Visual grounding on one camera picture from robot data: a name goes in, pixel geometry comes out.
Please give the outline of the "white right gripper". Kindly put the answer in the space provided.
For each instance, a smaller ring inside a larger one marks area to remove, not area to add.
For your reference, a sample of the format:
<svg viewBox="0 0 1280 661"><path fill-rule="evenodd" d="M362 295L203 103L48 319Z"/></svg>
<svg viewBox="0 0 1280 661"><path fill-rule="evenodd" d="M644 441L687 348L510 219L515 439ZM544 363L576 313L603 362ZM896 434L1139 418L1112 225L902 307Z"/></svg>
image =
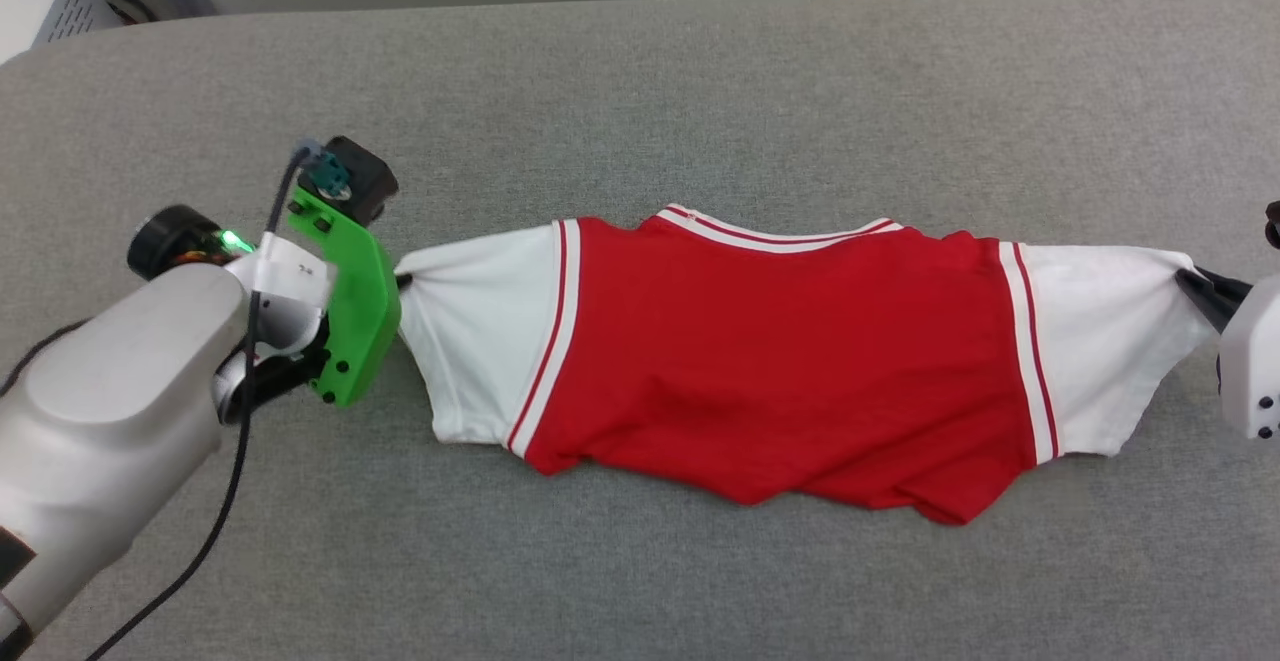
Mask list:
<svg viewBox="0 0 1280 661"><path fill-rule="evenodd" d="M1224 421L1249 439L1279 436L1279 275L1257 284L1201 266L1176 274L1180 291L1217 332Z"/></svg>

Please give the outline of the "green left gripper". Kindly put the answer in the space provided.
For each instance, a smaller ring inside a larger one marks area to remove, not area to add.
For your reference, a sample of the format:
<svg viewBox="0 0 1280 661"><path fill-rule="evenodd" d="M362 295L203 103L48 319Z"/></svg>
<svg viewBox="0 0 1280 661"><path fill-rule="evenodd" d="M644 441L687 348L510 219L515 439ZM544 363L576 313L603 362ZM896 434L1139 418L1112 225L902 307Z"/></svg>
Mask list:
<svg viewBox="0 0 1280 661"><path fill-rule="evenodd" d="M326 305L328 359L314 382L323 401L347 409L378 378L401 323L401 292L411 274L394 273L385 247L356 220L301 186L291 201L289 224L320 247L335 268Z"/></svg>

